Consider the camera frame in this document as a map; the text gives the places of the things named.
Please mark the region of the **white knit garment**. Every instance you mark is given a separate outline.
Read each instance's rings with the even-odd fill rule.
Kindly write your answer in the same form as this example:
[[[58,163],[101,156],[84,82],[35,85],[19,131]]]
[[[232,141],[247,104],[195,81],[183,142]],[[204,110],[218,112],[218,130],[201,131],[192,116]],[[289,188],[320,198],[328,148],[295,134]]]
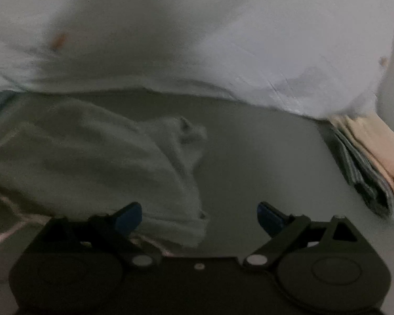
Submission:
[[[15,259],[6,247],[55,216],[85,221],[141,205],[141,237],[199,246],[206,236],[194,177],[208,134],[182,116],[133,120],[75,98],[34,115],[0,112],[0,284]]]

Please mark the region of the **cream folded garment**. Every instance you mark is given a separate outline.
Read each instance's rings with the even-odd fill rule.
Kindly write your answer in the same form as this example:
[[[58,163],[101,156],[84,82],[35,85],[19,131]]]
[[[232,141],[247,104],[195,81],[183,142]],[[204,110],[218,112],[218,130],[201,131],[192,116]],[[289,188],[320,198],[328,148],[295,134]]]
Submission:
[[[363,153],[394,192],[394,132],[376,114],[351,118],[333,115],[329,121]]]

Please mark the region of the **blue checked folded garment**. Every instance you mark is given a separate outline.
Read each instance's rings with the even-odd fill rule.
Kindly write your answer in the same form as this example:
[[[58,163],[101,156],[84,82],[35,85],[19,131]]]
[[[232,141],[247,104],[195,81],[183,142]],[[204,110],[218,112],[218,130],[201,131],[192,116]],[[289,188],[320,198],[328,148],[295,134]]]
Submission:
[[[333,155],[347,183],[377,216],[394,222],[394,185],[343,132],[329,128]]]

